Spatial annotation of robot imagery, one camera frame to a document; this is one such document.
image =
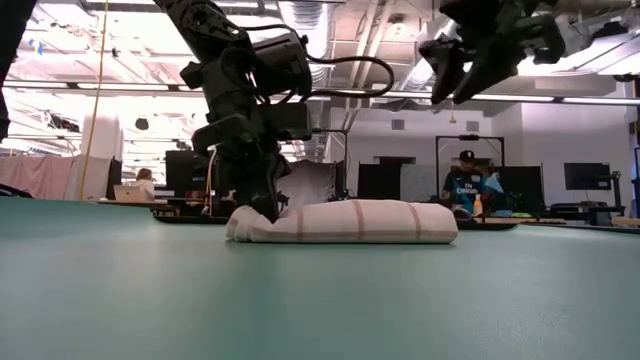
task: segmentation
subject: laptop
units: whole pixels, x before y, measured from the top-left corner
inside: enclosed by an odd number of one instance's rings
[[[128,202],[128,203],[140,203],[140,202],[148,202],[145,200],[142,195],[142,191],[140,191],[139,187],[135,186],[126,186],[126,185],[114,185],[113,192],[116,195],[117,202]]]

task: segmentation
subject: folded towel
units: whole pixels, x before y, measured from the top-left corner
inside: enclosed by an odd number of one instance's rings
[[[451,243],[458,227],[438,204],[349,200],[283,212],[275,223],[243,206],[231,215],[227,237],[241,242]]]

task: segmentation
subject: bottle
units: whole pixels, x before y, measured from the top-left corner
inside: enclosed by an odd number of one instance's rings
[[[480,194],[476,194],[476,201],[473,203],[473,216],[479,217],[482,216],[484,211],[482,211],[482,200],[480,199]]]

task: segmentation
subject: man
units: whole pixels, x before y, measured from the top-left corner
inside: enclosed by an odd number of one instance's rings
[[[441,197],[453,208],[463,208],[473,214],[473,203],[476,195],[486,200],[484,176],[475,168],[475,154],[471,150],[460,153],[460,167],[451,171],[442,188]]]

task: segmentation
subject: pink curtain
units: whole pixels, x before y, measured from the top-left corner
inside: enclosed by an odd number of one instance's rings
[[[26,191],[36,199],[61,200],[73,157],[14,156],[0,158],[0,184]]]

